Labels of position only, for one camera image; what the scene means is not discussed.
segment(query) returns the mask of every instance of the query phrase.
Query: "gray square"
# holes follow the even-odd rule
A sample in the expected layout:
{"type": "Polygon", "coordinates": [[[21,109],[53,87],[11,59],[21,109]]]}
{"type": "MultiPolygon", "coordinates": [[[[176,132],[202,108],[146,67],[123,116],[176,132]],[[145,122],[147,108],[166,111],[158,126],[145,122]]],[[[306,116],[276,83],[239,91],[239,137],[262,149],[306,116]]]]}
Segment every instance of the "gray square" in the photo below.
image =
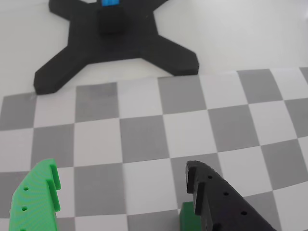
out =
{"type": "Polygon", "coordinates": [[[58,231],[75,231],[75,218],[57,218],[58,231]]]}
{"type": "Polygon", "coordinates": [[[178,208],[182,208],[183,202],[193,201],[193,195],[186,193],[185,166],[189,160],[198,160],[206,163],[222,176],[217,153],[172,158],[171,165],[178,200],[178,208]]]}
{"type": "Polygon", "coordinates": [[[273,190],[308,181],[298,140],[268,144],[261,148],[273,190]]]}
{"type": "Polygon", "coordinates": [[[208,111],[219,152],[259,145],[248,105],[208,111]]]}
{"type": "Polygon", "coordinates": [[[281,231],[280,220],[273,192],[245,197],[245,200],[277,231],[281,231]]]}
{"type": "Polygon", "coordinates": [[[123,164],[75,167],[77,217],[125,214],[123,164]]]}
{"type": "Polygon", "coordinates": [[[163,117],[121,119],[123,162],[169,158],[163,117]]]}
{"type": "Polygon", "coordinates": [[[3,98],[0,130],[32,128],[37,97],[34,93],[10,95],[3,98]]]}
{"type": "Polygon", "coordinates": [[[164,114],[206,109],[199,76],[158,79],[164,114]]]}
{"type": "Polygon", "coordinates": [[[180,219],[177,210],[128,216],[130,231],[179,231],[180,219]]]}
{"type": "Polygon", "coordinates": [[[282,100],[278,85],[269,69],[238,71],[248,103],[282,100]]]}
{"type": "Polygon", "coordinates": [[[57,167],[74,166],[74,124],[34,129],[31,167],[48,158],[57,167]]]}
{"type": "Polygon", "coordinates": [[[107,83],[76,89],[76,122],[119,117],[117,85],[107,83]]]}
{"type": "Polygon", "coordinates": [[[10,218],[13,193],[28,172],[0,172],[0,218],[10,218]]]}
{"type": "Polygon", "coordinates": [[[297,137],[308,136],[308,99],[287,100],[285,104],[291,116],[297,137]]]}
{"type": "Polygon", "coordinates": [[[301,67],[300,70],[308,83],[308,67],[301,67]]]}

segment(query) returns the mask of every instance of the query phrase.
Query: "black four-armed stand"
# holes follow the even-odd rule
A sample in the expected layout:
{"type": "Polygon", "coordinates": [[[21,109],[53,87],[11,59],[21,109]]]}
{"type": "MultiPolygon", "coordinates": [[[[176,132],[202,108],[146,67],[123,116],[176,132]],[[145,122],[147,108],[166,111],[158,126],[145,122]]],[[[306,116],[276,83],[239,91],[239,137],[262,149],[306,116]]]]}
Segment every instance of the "black four-armed stand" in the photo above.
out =
{"type": "Polygon", "coordinates": [[[153,11],[164,2],[50,0],[50,11],[70,21],[68,45],[35,73],[36,93],[58,91],[88,64],[116,60],[143,58],[175,76],[198,74],[194,52],[158,35],[153,11]]]}

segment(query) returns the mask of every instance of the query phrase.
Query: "checkerboard mat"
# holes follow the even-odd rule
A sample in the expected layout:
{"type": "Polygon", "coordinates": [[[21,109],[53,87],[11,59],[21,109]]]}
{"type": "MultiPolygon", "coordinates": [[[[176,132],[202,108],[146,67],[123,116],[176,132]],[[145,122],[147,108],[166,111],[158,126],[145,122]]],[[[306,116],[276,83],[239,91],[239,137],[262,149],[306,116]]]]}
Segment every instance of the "checkerboard mat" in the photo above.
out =
{"type": "Polygon", "coordinates": [[[221,174],[278,231],[308,229],[308,68],[147,78],[0,100],[0,230],[55,158],[59,230],[178,231],[185,163],[221,174]]]}

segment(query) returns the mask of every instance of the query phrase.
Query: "green block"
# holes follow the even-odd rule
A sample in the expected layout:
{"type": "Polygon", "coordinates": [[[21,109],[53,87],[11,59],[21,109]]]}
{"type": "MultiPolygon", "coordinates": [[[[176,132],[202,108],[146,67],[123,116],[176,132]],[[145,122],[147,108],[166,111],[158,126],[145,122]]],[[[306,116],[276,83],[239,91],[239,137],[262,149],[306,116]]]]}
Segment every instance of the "green block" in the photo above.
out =
{"type": "Polygon", "coordinates": [[[9,231],[57,231],[60,188],[55,160],[39,162],[13,195],[9,231]]]}
{"type": "Polygon", "coordinates": [[[202,231],[201,218],[195,215],[193,202],[184,202],[180,213],[180,231],[202,231]]]}

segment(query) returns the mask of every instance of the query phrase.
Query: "black 3d-printed part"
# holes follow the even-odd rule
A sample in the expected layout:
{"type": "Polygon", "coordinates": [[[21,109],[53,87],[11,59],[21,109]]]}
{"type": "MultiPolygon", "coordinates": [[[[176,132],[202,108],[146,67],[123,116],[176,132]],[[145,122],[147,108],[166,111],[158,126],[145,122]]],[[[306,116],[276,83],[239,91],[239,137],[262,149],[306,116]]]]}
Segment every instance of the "black 3d-printed part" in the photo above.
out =
{"type": "Polygon", "coordinates": [[[124,32],[102,35],[100,0],[50,0],[50,11],[70,21],[68,45],[35,73],[36,93],[56,92],[87,64],[124,59],[143,58],[175,76],[198,74],[194,52],[158,35],[153,11],[165,2],[122,0],[124,32]]]}
{"type": "Polygon", "coordinates": [[[186,165],[187,193],[203,231],[275,231],[216,171],[199,161],[186,165]]]}

